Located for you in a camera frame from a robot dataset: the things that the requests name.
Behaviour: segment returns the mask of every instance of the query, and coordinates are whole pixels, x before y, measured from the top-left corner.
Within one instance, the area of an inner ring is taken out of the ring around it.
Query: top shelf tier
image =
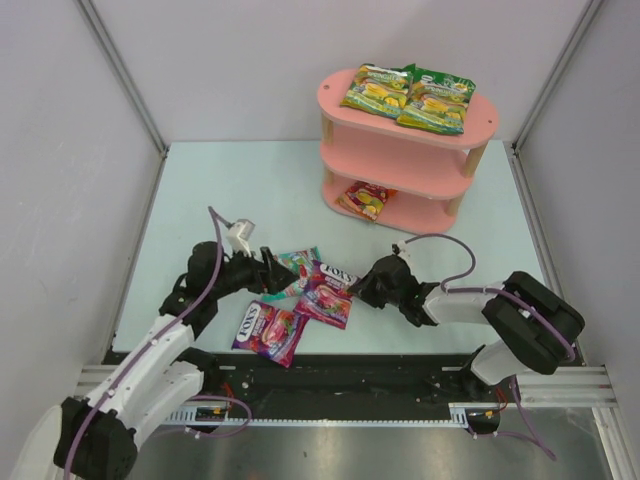
[[[336,72],[326,78],[318,89],[318,103],[322,112],[329,120],[340,125],[458,150],[484,145],[498,129],[500,123],[498,112],[491,102],[479,93],[474,93],[471,97],[462,135],[438,135],[415,128],[401,127],[390,118],[371,115],[354,108],[340,107],[340,101],[346,95],[355,74],[355,68]]]

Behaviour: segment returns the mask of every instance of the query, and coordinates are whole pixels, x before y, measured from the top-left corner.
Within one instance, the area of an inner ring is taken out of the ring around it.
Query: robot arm
[[[246,288],[253,293],[277,293],[297,276],[276,262],[268,248],[261,259],[251,253],[248,238],[253,224],[229,224],[233,253],[220,261],[216,282],[206,297],[181,321],[178,316],[205,291],[211,281],[218,252],[216,242],[193,248],[187,273],[160,307],[160,316],[139,345],[112,376],[85,399],[62,403],[62,430],[54,463],[64,468],[70,452],[72,472],[86,479],[124,479],[138,451],[151,433],[178,405],[202,391],[215,392],[221,373],[216,357],[191,345],[218,312],[218,300]],[[122,378],[114,387],[115,379]],[[89,415],[89,425],[77,449],[72,443]]]
[[[372,307],[397,306],[416,327],[453,322],[493,327],[500,340],[480,347],[465,367],[472,397],[479,389],[526,369],[553,374],[566,356],[566,345],[584,328],[584,319],[576,310],[527,273],[514,272],[506,281],[487,287],[445,290],[439,282],[418,282],[406,251],[397,245],[393,251],[379,259],[350,292]],[[514,296],[544,316],[565,341],[515,303]]]

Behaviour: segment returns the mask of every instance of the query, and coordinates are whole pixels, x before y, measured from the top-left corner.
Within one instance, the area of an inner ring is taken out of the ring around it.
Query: bottom shelf tier
[[[322,195],[327,205],[338,213],[362,219],[336,204],[336,199],[349,188],[355,180],[332,174],[322,185]],[[385,205],[378,217],[381,225],[397,228],[405,232],[441,233],[449,230],[456,221],[455,216],[445,213],[446,201],[430,200],[406,192],[398,192]]]

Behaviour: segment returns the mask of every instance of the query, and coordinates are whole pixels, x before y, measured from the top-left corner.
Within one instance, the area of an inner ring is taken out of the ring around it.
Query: white tabletop
[[[254,250],[268,246],[279,253],[317,245],[324,261],[356,275],[364,275],[378,258],[390,254],[392,243],[411,236],[329,209],[321,196],[318,148],[317,141],[174,143],[113,350],[130,351],[136,346],[176,278],[186,271],[192,247],[214,239],[207,205],[229,220],[252,220]],[[489,143],[448,233],[467,242],[478,257],[476,271],[460,284],[485,285],[506,279],[514,270],[527,271],[542,281],[501,142]],[[421,240],[409,248],[419,281],[438,281],[469,265],[466,253],[446,240]],[[195,346],[230,352],[240,320],[254,298],[243,291],[222,299],[218,315]],[[286,299],[276,305],[291,309],[295,303]],[[311,321],[297,353],[469,353],[496,339],[492,329],[482,325],[416,328],[394,307],[376,310],[355,300],[346,330]]]

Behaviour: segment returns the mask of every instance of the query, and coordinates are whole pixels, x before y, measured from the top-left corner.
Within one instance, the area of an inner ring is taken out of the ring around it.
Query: snack bag
[[[358,69],[340,105],[396,118],[407,103],[411,79],[411,72],[365,63]]]
[[[311,278],[293,311],[345,329],[351,310],[347,289],[357,280],[355,275],[314,260]]]
[[[311,276],[313,261],[320,260],[318,247],[307,248],[306,250],[299,250],[297,252],[280,253],[278,255],[274,255],[274,257],[278,263],[292,272],[297,273],[300,278],[275,295],[263,295],[262,301],[271,302],[286,297],[299,297],[302,295],[304,287],[307,285],[307,281]]]
[[[396,119],[398,124],[445,135],[464,133],[464,120],[476,84],[413,65],[405,68],[412,67],[414,82],[409,101]]]
[[[232,348],[253,350],[289,368],[309,318],[253,301],[249,304]]]
[[[397,190],[380,187],[372,183],[356,182],[338,197],[336,203],[350,212],[375,222],[384,204]]]

